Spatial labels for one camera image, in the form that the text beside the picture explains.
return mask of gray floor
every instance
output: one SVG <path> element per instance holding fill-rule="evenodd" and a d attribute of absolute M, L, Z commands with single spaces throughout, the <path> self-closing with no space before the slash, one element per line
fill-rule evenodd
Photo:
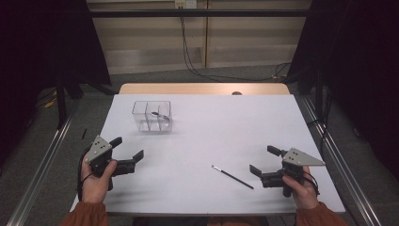
<path fill-rule="evenodd" d="M 198 70 L 203 74 L 217 74 L 223 76 L 238 76 L 250 79 L 267 78 L 275 73 L 275 67 L 239 67 Z M 220 78 L 223 82 L 245 82 L 237 79 Z M 111 89 L 119 90 L 120 86 L 129 82 L 214 82 L 205 77 L 194 75 L 187 70 L 159 73 L 138 73 L 113 75 Z M 82 86 L 85 96 L 79 100 L 67 97 L 69 109 L 77 105 L 76 113 L 72 118 L 63 142 L 54 157 L 45 180 L 40 187 L 32 208 L 24 219 L 25 225 L 57 225 L 70 210 L 75 196 L 77 162 L 81 152 L 88 144 L 101 133 L 107 111 L 112 103 L 112 96 L 106 96 L 91 87 Z M 296 85 L 289 85 L 290 91 L 295 94 L 306 121 L 311 117 L 303 103 L 308 96 L 297 95 Z M 38 107 L 37 114 L 21 139 L 15 151 L 3 166 L 0 177 L 0 225 L 6 225 L 15 207 L 27 189 L 35 172 L 45 156 L 47 148 L 52 143 L 57 126 L 56 105 L 50 108 Z M 344 115 L 339 106 L 333 102 L 329 114 L 328 131 L 333 136 L 344 160 L 359 183 L 364 195 L 370 201 L 382 225 L 397 225 L 397 209 L 399 208 L 399 184 L 390 173 L 378 162 L 366 140 L 353 133 L 351 121 Z M 315 126 L 310 131 L 317 145 L 320 135 Z M 350 211 L 341 214 L 349 225 L 366 225 L 357 203 L 352 198 L 343 177 L 334 166 L 331 157 L 326 151 L 327 168 L 337 189 L 342 195 Z M 151 225 L 194 225 L 202 223 L 203 218 L 152 218 Z M 293 216 L 268 217 L 270 225 L 293 225 Z M 110 225 L 131 225 L 132 218 L 111 217 Z"/>

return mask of orange sleeve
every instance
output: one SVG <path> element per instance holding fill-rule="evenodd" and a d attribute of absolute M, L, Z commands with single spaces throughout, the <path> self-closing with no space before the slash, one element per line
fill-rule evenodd
<path fill-rule="evenodd" d="M 326 205 L 320 205 L 312 209 L 296 210 L 296 226 L 344 226 L 347 225 L 336 213 L 332 212 Z"/>
<path fill-rule="evenodd" d="M 105 212 L 105 205 L 103 203 L 79 202 L 60 225 L 106 226 L 108 225 L 108 215 Z"/>

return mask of power outlet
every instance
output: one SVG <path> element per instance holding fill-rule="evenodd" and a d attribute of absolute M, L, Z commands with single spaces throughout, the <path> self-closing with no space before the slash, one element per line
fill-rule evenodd
<path fill-rule="evenodd" d="M 185 0 L 175 0 L 175 8 L 185 8 Z"/>
<path fill-rule="evenodd" d="M 185 0 L 185 8 L 196 9 L 197 0 Z"/>

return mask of black pen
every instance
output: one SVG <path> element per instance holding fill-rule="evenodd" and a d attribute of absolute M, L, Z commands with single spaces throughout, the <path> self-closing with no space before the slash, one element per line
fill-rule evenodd
<path fill-rule="evenodd" d="M 234 179 L 234 180 L 236 180 L 237 182 L 243 184 L 244 186 L 247 186 L 247 187 L 253 189 L 253 186 L 250 186 L 249 184 L 247 184 L 247 183 L 241 181 L 240 179 L 238 179 L 238 178 L 236 178 L 235 176 L 229 174 L 229 173 L 226 172 L 225 170 L 222 170 L 222 169 L 220 169 L 220 168 L 217 168 L 217 167 L 215 167 L 214 165 L 212 165 L 212 168 L 215 169 L 215 170 L 219 170 L 220 172 L 223 172 L 224 174 L 230 176 L 232 179 Z"/>

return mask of human hand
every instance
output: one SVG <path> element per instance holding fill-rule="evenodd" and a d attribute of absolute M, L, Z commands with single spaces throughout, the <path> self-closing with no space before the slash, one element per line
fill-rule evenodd
<path fill-rule="evenodd" d="M 108 166 L 106 166 L 103 176 L 98 178 L 94 175 L 90 175 L 91 168 L 88 163 L 82 163 L 81 178 L 85 179 L 89 175 L 89 177 L 83 183 L 83 202 L 101 203 L 104 201 L 106 192 L 108 191 L 109 178 L 111 178 L 116 167 L 117 161 L 112 160 Z"/>
<path fill-rule="evenodd" d="M 305 171 L 303 176 L 312 180 L 308 174 L 311 173 L 309 167 L 303 167 L 303 170 Z M 316 191 L 310 182 L 303 180 L 300 184 L 294 178 L 287 175 L 282 176 L 282 181 L 293 189 L 293 196 L 298 209 L 312 209 L 320 204 L 317 200 Z"/>

